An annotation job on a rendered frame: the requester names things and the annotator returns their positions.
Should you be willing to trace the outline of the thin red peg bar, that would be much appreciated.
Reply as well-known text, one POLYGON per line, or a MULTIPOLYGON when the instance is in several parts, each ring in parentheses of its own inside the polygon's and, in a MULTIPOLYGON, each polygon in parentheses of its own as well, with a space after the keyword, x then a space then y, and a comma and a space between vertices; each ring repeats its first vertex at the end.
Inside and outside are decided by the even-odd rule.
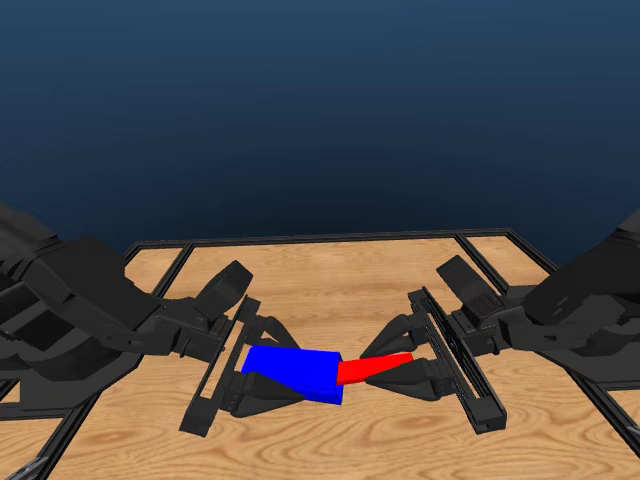
POLYGON ((338 363, 336 384, 338 386, 364 382, 366 378, 391 370, 414 360, 411 353, 385 355, 338 363))

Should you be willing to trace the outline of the blue hollow socket block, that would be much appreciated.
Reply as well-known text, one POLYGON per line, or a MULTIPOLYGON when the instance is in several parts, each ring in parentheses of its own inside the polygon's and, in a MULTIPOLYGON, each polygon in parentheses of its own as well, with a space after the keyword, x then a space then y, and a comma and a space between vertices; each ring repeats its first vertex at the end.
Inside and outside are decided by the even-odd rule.
POLYGON ((339 352, 252 346, 243 374, 259 373, 302 394, 306 400, 341 405, 344 387, 337 384, 339 352))

